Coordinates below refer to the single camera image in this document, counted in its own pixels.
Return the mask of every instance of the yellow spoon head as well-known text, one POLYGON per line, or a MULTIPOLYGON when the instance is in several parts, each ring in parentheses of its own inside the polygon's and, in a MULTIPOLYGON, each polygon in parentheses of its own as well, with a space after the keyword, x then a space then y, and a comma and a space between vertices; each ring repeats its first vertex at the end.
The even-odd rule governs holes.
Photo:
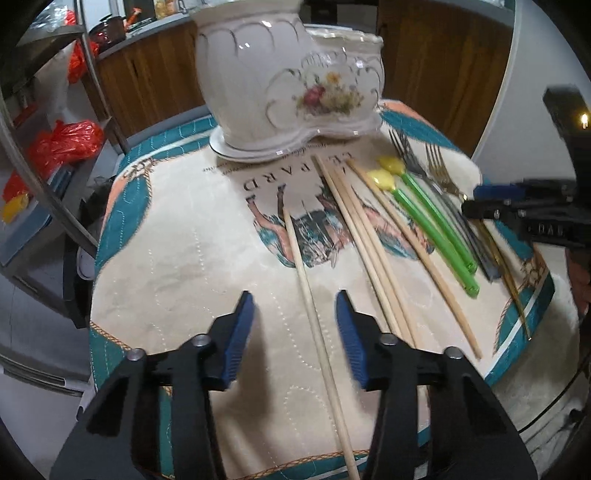
POLYGON ((388 170, 392 175, 402 175, 406 171, 404 162, 398 157, 379 157, 379 166, 384 170, 388 170))
POLYGON ((380 168, 379 170, 370 170, 368 177, 372 179, 380 190, 386 190, 387 192, 396 188, 394 177, 389 171, 380 168))
POLYGON ((10 223, 14 218, 21 213, 29 205, 29 195, 23 193, 17 197, 14 197, 8 202, 2 210, 2 221, 4 223, 10 223))

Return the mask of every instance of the white saucer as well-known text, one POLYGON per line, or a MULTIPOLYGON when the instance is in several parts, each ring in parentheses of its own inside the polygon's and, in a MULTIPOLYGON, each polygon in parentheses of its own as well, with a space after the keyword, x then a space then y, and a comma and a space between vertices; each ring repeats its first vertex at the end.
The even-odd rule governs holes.
POLYGON ((332 138, 357 138, 362 135, 370 134, 379 130, 382 126, 382 117, 376 113, 372 115, 371 119, 366 122, 366 125, 359 130, 344 130, 343 128, 335 128, 331 126, 310 128, 305 135, 297 138, 282 149, 276 148, 268 150, 240 150, 231 147, 226 143, 223 136, 222 127, 216 127, 209 137, 209 146, 218 157, 224 160, 231 160, 242 163, 262 163, 269 160, 277 160, 285 155, 298 150, 306 145, 312 138, 318 135, 324 135, 332 138))

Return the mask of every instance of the red plastic bag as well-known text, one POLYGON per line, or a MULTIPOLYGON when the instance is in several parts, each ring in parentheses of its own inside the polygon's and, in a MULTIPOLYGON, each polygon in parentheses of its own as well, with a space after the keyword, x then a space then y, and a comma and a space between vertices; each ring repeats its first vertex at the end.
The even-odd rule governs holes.
MULTIPOLYGON (((102 128, 90 120, 68 125, 58 120, 53 133, 39 133, 27 154, 41 178, 48 180, 64 163, 97 156, 104 141, 105 133, 102 128)), ((4 187, 2 198, 8 203, 23 193, 28 193, 28 188, 17 172, 13 171, 4 187)))
MULTIPOLYGON (((68 10, 66 15, 66 25, 76 25, 76 16, 73 11, 68 10)), ((96 57, 99 54, 99 45, 96 42, 90 41, 90 48, 92 54, 96 57)), ((80 40, 76 41, 74 51, 70 58, 70 66, 68 68, 68 82, 76 83, 86 73, 86 62, 84 60, 84 53, 82 52, 82 45, 80 40)))

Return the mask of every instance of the wooden chopstick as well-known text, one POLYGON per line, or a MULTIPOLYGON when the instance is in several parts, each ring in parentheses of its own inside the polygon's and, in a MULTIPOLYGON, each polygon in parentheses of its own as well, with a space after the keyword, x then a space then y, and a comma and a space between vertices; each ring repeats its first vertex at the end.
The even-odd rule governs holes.
POLYGON ((355 206, 353 204, 353 201, 349 197, 348 192, 345 190, 345 186, 343 185, 341 179, 335 175, 335 170, 331 169, 330 167, 327 167, 327 169, 328 169, 329 175, 331 176, 331 178, 337 188, 337 191, 339 192, 340 197, 342 198, 343 202, 345 203, 345 208, 347 209, 349 216, 351 217, 351 220, 355 224, 355 228, 359 234, 359 237, 361 239, 361 243, 363 244, 366 252, 368 253, 369 261, 372 263, 372 265, 375 268, 375 271, 378 275, 378 280, 380 282, 380 285, 384 289, 384 293, 386 294, 386 299, 388 301, 388 304, 390 305, 390 308, 392 309, 392 313, 394 314, 393 317, 390 317, 390 318, 386 317, 386 321, 388 322, 388 326, 389 326, 389 331, 392 332, 392 331, 395 331, 396 329, 398 329, 400 334, 397 334, 397 335, 402 340, 404 340, 405 342, 407 342, 410 346, 412 346, 414 348, 415 345, 414 345, 413 337, 411 336, 411 333, 408 330, 408 327, 406 326, 404 319, 402 318, 403 313, 400 308, 400 304, 398 302, 398 297, 394 293, 394 289, 392 288, 392 285, 390 284, 390 282, 388 280, 388 276, 386 274, 385 268, 382 265, 382 262, 380 262, 379 256, 378 256, 377 252, 375 251, 375 248, 372 245, 369 235, 368 235, 367 231, 365 230, 365 227, 361 221, 361 217, 358 215, 357 211, 355 210, 355 206))
POLYGON ((301 292, 306 304, 306 313, 310 322, 312 337, 314 339, 314 344, 316 345, 316 352, 318 353, 320 370, 322 372, 322 377, 324 378, 324 385, 326 386, 330 409, 332 410, 333 418, 335 419, 336 432, 339 437, 341 448, 343 449, 343 456, 345 457, 345 464, 347 465, 349 478, 351 480, 360 480, 357 465, 355 464, 353 447, 351 446, 351 439, 347 430, 347 424, 345 423, 345 415, 343 414, 343 408, 340 404, 339 392, 337 391, 335 377, 330 366, 329 354, 326 351, 324 337, 322 337, 322 328, 320 327, 318 313, 316 312, 316 307, 314 305, 312 290, 310 289, 310 283, 306 276, 304 261, 301 258, 300 246, 298 245, 295 233, 296 231, 287 208, 283 209, 283 217, 285 219, 287 236, 290 240, 291 251, 294 255, 295 269, 297 270, 298 280, 300 281, 301 292))
POLYGON ((315 155, 312 155, 312 160, 318 165, 318 168, 320 169, 322 176, 326 180, 326 183, 329 186, 329 189, 333 197, 335 198, 337 205, 339 206, 339 210, 343 215, 343 219, 345 220, 345 223, 347 224, 347 227, 349 228, 351 235, 353 236, 353 242, 355 242, 355 246, 357 247, 359 256, 363 261, 369 279, 374 287, 375 294, 384 313, 384 318, 386 318, 386 323, 384 323, 384 321, 380 317, 376 318, 376 321, 378 322, 380 329, 383 332, 391 332, 395 334, 397 337, 402 338, 402 333, 400 332, 400 328, 398 327, 398 323, 396 321, 396 318, 394 317, 394 312, 392 311, 392 307, 388 300, 388 296, 386 295, 384 287, 380 282, 378 273, 376 271, 376 266, 372 262, 372 259, 369 256, 369 252, 367 251, 367 249, 365 248, 365 244, 361 240, 361 235, 356 227, 356 224, 351 218, 351 215, 347 210, 347 207, 343 199, 341 198, 340 193, 336 188, 336 185, 332 177, 326 170, 326 166, 324 165, 324 163, 322 163, 315 155))
POLYGON ((382 207, 388 212, 396 226, 400 229, 402 234, 406 237, 408 242, 414 248, 415 252, 417 253, 419 259, 431 275, 431 278, 435 282, 435 285, 441 292, 441 295, 445 299, 447 305, 449 306, 450 310, 453 313, 453 316, 456 318, 457 324, 462 329, 472 351, 474 352, 475 357, 480 360, 482 358, 482 350, 478 345, 478 341, 476 340, 476 336, 470 327, 470 323, 468 319, 464 315, 460 304, 457 302, 456 298, 454 297, 452 291, 449 289, 449 286, 445 282, 445 279, 439 273, 435 265, 433 264, 429 254, 418 241, 418 238, 414 233, 411 231, 410 227, 402 221, 398 212, 394 209, 392 204, 389 200, 386 199, 384 193, 378 189, 376 184, 367 176, 367 174, 352 160, 347 160, 347 165, 359 176, 359 178, 367 185, 367 187, 372 191, 374 196, 378 199, 382 207))
POLYGON ((366 232, 367 240, 370 242, 369 245, 366 244, 366 248, 367 250, 375 250, 378 256, 378 260, 381 266, 384 268, 384 272, 386 273, 387 277, 387 286, 389 287, 386 289, 386 292, 388 293, 388 291, 390 291, 391 296, 395 298, 395 301, 391 302, 392 309, 394 311, 395 317, 398 319, 398 324, 400 326, 400 329, 402 330, 402 335, 404 337, 411 339, 411 346, 413 346, 414 348, 420 348, 418 346, 421 345, 421 342, 416 329, 414 318, 410 313, 400 282, 394 275, 392 265, 388 260, 386 250, 384 249, 382 242, 378 238, 378 234, 375 232, 374 227, 371 225, 371 223, 369 223, 369 219, 365 211, 363 210, 363 207, 361 206, 361 202, 359 201, 359 198, 353 191, 353 188, 351 187, 349 182, 345 179, 345 175, 339 172, 336 168, 329 167, 328 171, 331 175, 334 174, 338 182, 344 187, 345 194, 341 193, 341 196, 343 197, 343 200, 345 200, 345 197, 347 197, 350 200, 350 203, 353 205, 353 208, 355 209, 357 217, 361 220, 363 229, 366 232))

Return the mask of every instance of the white ceramic vase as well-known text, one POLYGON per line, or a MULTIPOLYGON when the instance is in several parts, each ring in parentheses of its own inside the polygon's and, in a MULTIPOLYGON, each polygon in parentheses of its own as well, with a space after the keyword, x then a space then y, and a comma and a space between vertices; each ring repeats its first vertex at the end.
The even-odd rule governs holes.
POLYGON ((237 0, 193 14, 203 98, 237 151, 279 153, 381 123, 381 39, 332 29, 312 36, 299 9, 300 0, 237 0))

